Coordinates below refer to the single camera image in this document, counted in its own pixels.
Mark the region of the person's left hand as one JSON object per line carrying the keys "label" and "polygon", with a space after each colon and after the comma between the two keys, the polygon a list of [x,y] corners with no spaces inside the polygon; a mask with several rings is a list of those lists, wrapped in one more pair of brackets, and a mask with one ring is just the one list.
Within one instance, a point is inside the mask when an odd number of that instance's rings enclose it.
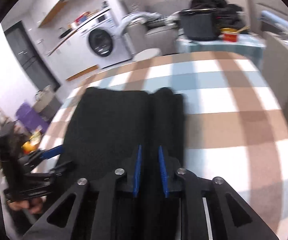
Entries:
{"label": "person's left hand", "polygon": [[40,214],[43,210],[44,199],[41,197],[18,202],[7,201],[7,205],[13,211],[28,210],[30,214]]}

